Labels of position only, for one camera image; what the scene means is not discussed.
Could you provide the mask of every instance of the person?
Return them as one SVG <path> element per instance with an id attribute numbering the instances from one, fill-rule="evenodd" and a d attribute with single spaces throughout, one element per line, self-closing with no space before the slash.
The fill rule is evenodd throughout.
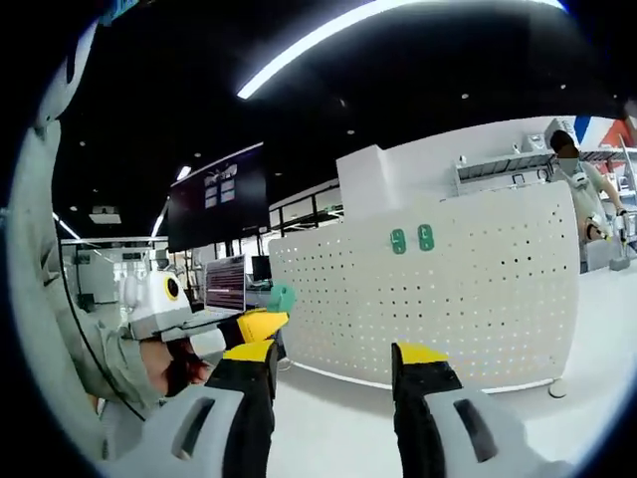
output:
<path id="1" fill-rule="evenodd" d="M 78 87 L 96 27 L 97 22 L 58 70 L 25 133 L 6 228 L 10 299 L 25 360 L 62 429 L 86 457 L 100 460 L 106 433 L 88 395 L 107 400 L 123 396 L 144 414 L 168 393 L 170 377 L 199 382 L 207 370 L 203 362 L 173 359 L 161 342 L 140 343 L 125 330 L 107 328 L 68 299 L 51 193 L 61 137 L 57 118 Z M 191 352 L 189 343 L 180 346 Z"/>
<path id="2" fill-rule="evenodd" d="M 577 219 L 580 272 L 584 273 L 588 270 L 586 244 L 604 239 L 605 231 L 608 230 L 605 224 L 606 212 L 599 193 L 604 191 L 608 194 L 617 215 L 625 214 L 626 208 L 610 181 L 595 166 L 580 161 L 579 150 L 568 132 L 558 129 L 550 137 L 549 143 L 557 159 L 549 181 L 563 180 L 570 187 Z"/>

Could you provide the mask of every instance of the perforated wall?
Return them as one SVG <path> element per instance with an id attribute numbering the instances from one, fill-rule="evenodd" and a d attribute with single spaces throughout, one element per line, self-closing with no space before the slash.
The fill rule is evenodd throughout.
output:
<path id="1" fill-rule="evenodd" d="M 388 384 L 390 344 L 407 341 L 447 353 L 481 388 L 563 371 L 579 272 L 565 184 L 297 233 L 270 253 L 275 281 L 297 292 L 286 346 L 299 363 Z"/>

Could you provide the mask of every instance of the green object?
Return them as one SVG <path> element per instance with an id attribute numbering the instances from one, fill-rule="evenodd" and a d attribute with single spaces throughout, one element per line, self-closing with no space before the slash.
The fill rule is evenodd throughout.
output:
<path id="1" fill-rule="evenodd" d="M 434 248 L 434 231 L 429 224 L 418 226 L 418 244 L 421 251 L 432 251 Z"/>
<path id="2" fill-rule="evenodd" d="M 277 284 L 270 291 L 270 302 L 268 302 L 268 312 L 286 312 L 288 315 L 297 301 L 295 290 L 283 284 Z"/>
<path id="3" fill-rule="evenodd" d="M 391 240 L 391 248 L 394 254 L 404 254 L 407 251 L 407 242 L 405 241 L 405 231 L 402 229 L 394 229 L 389 235 Z"/>

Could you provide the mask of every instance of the monitor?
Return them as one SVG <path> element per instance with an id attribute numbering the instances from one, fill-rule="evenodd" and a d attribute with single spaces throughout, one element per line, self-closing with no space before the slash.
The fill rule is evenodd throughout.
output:
<path id="1" fill-rule="evenodd" d="M 272 279 L 272 270 L 270 269 L 270 256 L 253 256 L 252 279 L 255 282 Z"/>
<path id="2" fill-rule="evenodd" d="M 262 149 L 262 143 L 243 149 L 172 184 L 166 214 L 170 252 L 268 231 Z"/>
<path id="3" fill-rule="evenodd" d="M 204 304 L 213 312 L 238 314 L 246 310 L 245 256 L 226 257 L 206 264 Z"/>

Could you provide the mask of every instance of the yellow robot eye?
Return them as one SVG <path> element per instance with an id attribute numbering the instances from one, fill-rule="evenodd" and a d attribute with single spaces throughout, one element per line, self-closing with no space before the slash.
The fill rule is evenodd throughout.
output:
<path id="1" fill-rule="evenodd" d="M 179 285 L 174 281 L 172 277 L 166 278 L 166 282 L 164 282 L 164 289 L 166 291 L 166 296 L 171 301 L 176 301 L 177 296 L 179 295 Z"/>

